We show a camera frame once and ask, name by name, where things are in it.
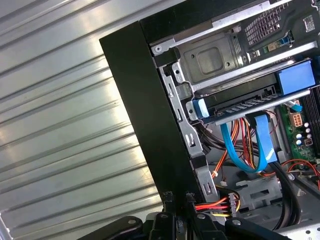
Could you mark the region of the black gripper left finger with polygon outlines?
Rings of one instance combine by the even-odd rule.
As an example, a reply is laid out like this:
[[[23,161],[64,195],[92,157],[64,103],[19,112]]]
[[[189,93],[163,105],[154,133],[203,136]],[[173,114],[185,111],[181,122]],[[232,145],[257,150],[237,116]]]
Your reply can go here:
[[[135,216],[124,216],[87,235],[83,240],[174,240],[176,218],[174,195],[162,195],[163,211],[152,213],[145,221]]]

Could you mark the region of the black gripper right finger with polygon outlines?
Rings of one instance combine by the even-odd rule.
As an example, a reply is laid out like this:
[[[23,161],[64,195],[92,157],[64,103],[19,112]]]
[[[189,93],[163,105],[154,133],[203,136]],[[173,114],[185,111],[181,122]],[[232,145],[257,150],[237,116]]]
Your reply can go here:
[[[224,225],[206,213],[196,211],[193,193],[186,194],[186,212],[199,240],[288,240],[289,237],[244,218],[228,219]]]

